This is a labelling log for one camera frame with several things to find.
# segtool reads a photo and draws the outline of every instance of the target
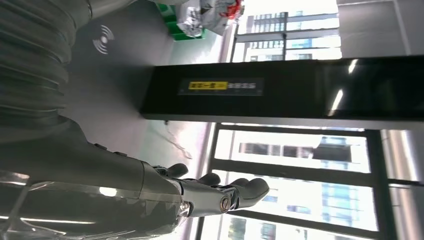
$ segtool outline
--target yellow label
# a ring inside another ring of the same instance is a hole
[[[189,90],[227,90],[227,81],[191,81]]]

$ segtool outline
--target sticker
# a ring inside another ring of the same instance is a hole
[[[226,90],[227,81],[191,81],[188,85],[189,90]]]
[[[264,79],[245,78],[185,78],[179,87],[179,95],[209,96],[262,96]]]

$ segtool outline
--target plastic bag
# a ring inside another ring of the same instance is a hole
[[[243,0],[200,0],[204,28],[224,35],[227,27],[243,14]]]
[[[200,14],[200,0],[190,0],[175,7],[176,25],[185,35],[196,38],[202,35],[202,17]]]

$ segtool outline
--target wireless charging symbol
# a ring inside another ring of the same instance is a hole
[[[113,32],[105,25],[101,25],[100,39],[93,40],[95,49],[102,54],[108,54],[108,43],[115,40]]]

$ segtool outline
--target cable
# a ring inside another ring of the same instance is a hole
[[[182,154],[186,159],[193,159],[192,155],[190,154],[187,149],[182,147],[180,144],[177,143],[177,137],[171,132],[169,127],[169,121],[165,121],[165,129],[170,135],[171,139],[168,139],[168,142],[170,142],[172,145],[174,145],[177,149],[181,150]]]

